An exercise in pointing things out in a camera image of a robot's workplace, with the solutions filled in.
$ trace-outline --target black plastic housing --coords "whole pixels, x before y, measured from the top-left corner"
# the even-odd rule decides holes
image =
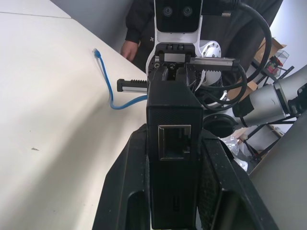
[[[247,173],[207,130],[200,153],[198,210],[204,230],[278,230]]]
[[[200,169],[198,139],[203,108],[180,81],[152,81],[148,95],[147,143],[152,228],[192,229],[196,219]],[[176,133],[176,129],[186,127],[187,130],[190,128],[187,142],[184,138],[173,141],[178,138],[176,135],[168,136],[169,133]],[[174,152],[168,149],[169,143],[174,147]]]
[[[146,133],[146,125],[132,133],[107,173],[93,230],[150,229]]]
[[[130,87],[130,88],[147,88],[147,81],[146,80],[124,80],[118,79],[117,80],[117,92],[123,92],[123,87]]]
[[[191,14],[185,16],[184,10]],[[165,33],[193,33],[199,27],[201,0],[155,0],[157,29]]]

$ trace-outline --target plastic bag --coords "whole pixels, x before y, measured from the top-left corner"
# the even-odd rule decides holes
[[[246,161],[242,161],[240,160],[237,156],[239,154],[240,151],[240,147],[239,147],[239,140],[235,139],[233,136],[229,136],[227,138],[223,138],[222,141],[227,145],[227,147],[229,148],[229,150],[232,152],[232,155],[235,158],[235,161],[238,163],[238,165],[240,165],[240,167],[244,170],[244,171],[248,171],[248,163]]]

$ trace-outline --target black cable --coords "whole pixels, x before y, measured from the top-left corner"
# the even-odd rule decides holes
[[[271,34],[270,27],[269,27],[268,23],[266,22],[266,20],[254,8],[248,6],[245,3],[240,2],[239,3],[239,9],[247,12],[249,15],[251,15],[253,17],[253,19],[255,19],[258,22],[259,26],[263,30],[264,37],[265,37],[264,55],[262,57],[261,63],[259,64],[258,68],[256,69],[256,71],[248,78],[248,82],[251,82],[261,73],[261,71],[263,70],[263,68],[265,67],[265,65],[267,64],[267,62],[269,60],[270,52],[271,52],[271,48],[272,48],[272,34]]]
[[[244,93],[247,89],[248,84],[247,84],[247,77],[246,77],[245,70],[243,69],[243,67],[241,65],[239,65],[238,69],[239,69],[239,72],[240,72],[241,77],[242,77],[242,84],[243,85],[242,85],[242,89],[241,89],[239,95],[235,99],[232,100],[232,101],[234,101],[234,103],[232,103],[231,105],[228,105],[226,107],[222,107],[222,108],[213,108],[213,107],[210,107],[207,104],[203,103],[202,105],[207,110],[214,111],[214,112],[221,112],[221,111],[225,111],[227,109],[230,109],[230,108],[234,107],[236,104],[239,103],[240,99],[242,98],[242,96],[244,95]]]
[[[265,19],[262,17],[261,14],[259,14],[255,9],[252,7],[248,6],[245,3],[238,3],[239,9],[247,12],[249,15],[252,16],[253,19],[257,21],[259,26],[262,28],[264,37],[265,37],[265,50],[264,50],[264,55],[262,57],[261,63],[259,64],[258,68],[255,70],[255,72],[248,78],[248,82],[251,82],[254,80],[263,70],[265,65],[267,64],[269,57],[270,57],[270,52],[272,48],[272,34],[270,27],[268,23],[265,21]],[[236,83],[234,85],[230,86],[223,86],[223,87],[214,87],[214,86],[202,86],[203,89],[206,90],[233,90],[236,88],[239,88],[242,86],[242,82]]]
[[[267,77],[267,79],[265,80],[263,86],[265,86],[265,85],[268,83],[269,78],[270,78],[270,77]]]
[[[242,78],[242,87],[241,87],[241,90],[240,90],[240,93],[238,94],[237,97],[235,97],[234,99],[232,100],[229,100],[229,101],[222,101],[220,100],[219,98],[215,97],[214,95],[212,95],[211,93],[209,92],[204,92],[210,99],[214,100],[215,102],[218,102],[219,104],[233,104],[233,103],[236,103],[237,101],[240,101],[241,98],[244,96],[245,92],[246,92],[246,89],[248,88],[248,80],[247,80],[247,76],[246,76],[246,73],[243,69],[243,67],[241,65],[239,65],[239,72],[241,74],[241,78]]]

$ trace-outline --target person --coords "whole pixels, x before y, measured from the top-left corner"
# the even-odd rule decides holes
[[[154,0],[134,0],[126,17],[127,35],[121,49],[123,57],[145,72],[146,61],[154,47]],[[242,0],[272,24],[283,0]],[[217,41],[222,57],[238,58],[247,70],[264,34],[246,12],[237,10],[231,17],[204,15],[201,40]]]

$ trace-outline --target cable connector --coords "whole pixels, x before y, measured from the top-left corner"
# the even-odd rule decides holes
[[[98,51],[98,49],[93,49],[93,54],[95,55],[96,58],[101,58],[101,54],[100,52]]]

